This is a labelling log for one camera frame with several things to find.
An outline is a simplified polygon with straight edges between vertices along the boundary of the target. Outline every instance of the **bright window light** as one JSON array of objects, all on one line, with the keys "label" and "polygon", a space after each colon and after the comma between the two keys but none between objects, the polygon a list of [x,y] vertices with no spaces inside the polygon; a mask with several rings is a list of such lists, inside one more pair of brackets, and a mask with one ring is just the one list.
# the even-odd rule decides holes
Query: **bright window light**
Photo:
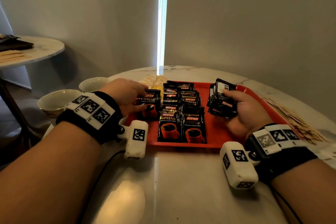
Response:
[{"label": "bright window light", "polygon": [[165,58],[166,16],[167,0],[159,0],[157,20],[157,75],[163,74],[163,63]]}]

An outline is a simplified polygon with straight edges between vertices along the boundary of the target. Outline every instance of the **white bowl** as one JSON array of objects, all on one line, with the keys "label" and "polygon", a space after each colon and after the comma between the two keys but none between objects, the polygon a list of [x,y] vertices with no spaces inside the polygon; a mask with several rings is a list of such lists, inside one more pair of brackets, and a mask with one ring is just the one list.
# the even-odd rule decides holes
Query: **white bowl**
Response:
[{"label": "white bowl", "polygon": [[85,92],[94,92],[108,84],[110,80],[106,77],[94,77],[86,79],[79,84],[79,89]]},{"label": "white bowl", "polygon": [[37,107],[48,117],[57,118],[64,110],[64,106],[78,98],[82,93],[79,90],[58,90],[49,93],[37,100]]}]

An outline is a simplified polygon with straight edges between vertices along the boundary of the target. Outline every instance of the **round table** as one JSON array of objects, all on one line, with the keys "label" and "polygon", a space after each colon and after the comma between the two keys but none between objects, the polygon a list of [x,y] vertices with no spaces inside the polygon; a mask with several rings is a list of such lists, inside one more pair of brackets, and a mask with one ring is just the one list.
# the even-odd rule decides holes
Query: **round table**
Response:
[{"label": "round table", "polygon": [[[140,80],[156,74],[155,67],[135,69],[110,77]],[[221,78],[254,90],[261,97],[296,111],[331,140],[336,124],[299,100],[262,83],[223,71],[165,66],[169,80],[215,82]],[[124,149],[115,141],[102,147],[97,172],[108,158]],[[269,188],[263,183],[247,191],[232,189],[218,153],[203,149],[147,147],[142,160],[119,155],[105,170],[82,223],[287,223]]]},{"label": "round table", "polygon": [[[32,62],[37,62],[40,60],[47,59],[49,57],[55,56],[62,51],[64,51],[64,44],[58,40],[44,38],[44,37],[34,37],[34,36],[19,36],[21,40],[27,41],[34,44],[34,48],[23,50],[24,54],[30,56],[30,58],[9,61],[5,63],[0,63],[0,69],[11,68],[26,65]],[[6,103],[11,113],[18,121],[21,126],[21,132],[15,140],[6,142],[4,146],[0,148],[0,166],[2,164],[9,163],[19,157],[21,154],[26,152],[32,146],[37,144],[45,133],[43,128],[34,128],[30,126],[20,111],[15,100],[12,98],[11,94],[7,90],[5,80],[0,78],[0,96]]]}]

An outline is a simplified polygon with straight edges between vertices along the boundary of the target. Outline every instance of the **red tray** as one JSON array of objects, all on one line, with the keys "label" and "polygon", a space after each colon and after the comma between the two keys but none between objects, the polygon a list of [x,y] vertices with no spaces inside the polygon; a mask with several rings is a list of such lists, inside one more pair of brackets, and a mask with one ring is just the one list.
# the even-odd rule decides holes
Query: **red tray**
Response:
[{"label": "red tray", "polygon": [[[223,143],[233,141],[233,136],[227,131],[225,125],[217,117],[208,113],[207,101],[209,97],[211,83],[208,82],[194,82],[195,90],[199,92],[201,97],[201,105],[205,108],[205,131],[207,144],[195,144],[195,143],[166,143],[158,142],[159,122],[148,121],[149,130],[147,136],[147,144],[157,146],[178,146],[178,147],[201,147],[201,148],[221,148]],[[277,124],[288,124],[287,121],[280,116],[275,110],[273,110],[265,101],[263,101],[257,94],[255,94],[249,88],[237,85],[236,90],[245,92],[256,99],[263,108],[267,111],[273,122]],[[137,114],[129,114],[125,125],[129,126],[133,120],[137,120]]]}]

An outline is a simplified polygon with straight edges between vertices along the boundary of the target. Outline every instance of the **red coffee cup illustration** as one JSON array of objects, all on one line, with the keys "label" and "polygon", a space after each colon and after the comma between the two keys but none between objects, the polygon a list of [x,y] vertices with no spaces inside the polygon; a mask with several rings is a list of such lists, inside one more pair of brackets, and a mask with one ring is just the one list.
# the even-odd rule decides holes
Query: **red coffee cup illustration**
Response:
[{"label": "red coffee cup illustration", "polygon": [[143,117],[152,117],[155,118],[157,117],[158,113],[155,110],[155,105],[154,104],[145,104],[147,108],[142,111]]},{"label": "red coffee cup illustration", "polygon": [[177,127],[174,123],[165,123],[161,126],[161,132],[163,138],[177,139],[180,133],[177,131]]},{"label": "red coffee cup illustration", "polygon": [[205,143],[205,139],[202,137],[202,131],[198,128],[190,128],[185,132],[185,137],[188,143]]}]

